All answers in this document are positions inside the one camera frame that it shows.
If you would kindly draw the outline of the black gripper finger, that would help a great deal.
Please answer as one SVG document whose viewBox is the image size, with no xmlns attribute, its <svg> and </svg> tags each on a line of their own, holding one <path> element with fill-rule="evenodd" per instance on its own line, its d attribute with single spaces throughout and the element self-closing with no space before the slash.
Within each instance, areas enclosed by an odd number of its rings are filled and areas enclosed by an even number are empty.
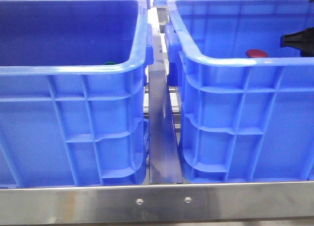
<svg viewBox="0 0 314 226">
<path fill-rule="evenodd" d="M 291 47 L 300 51 L 302 57 L 314 56 L 314 28 L 306 28 L 292 34 L 284 34 L 280 39 L 280 47 Z"/>
</svg>

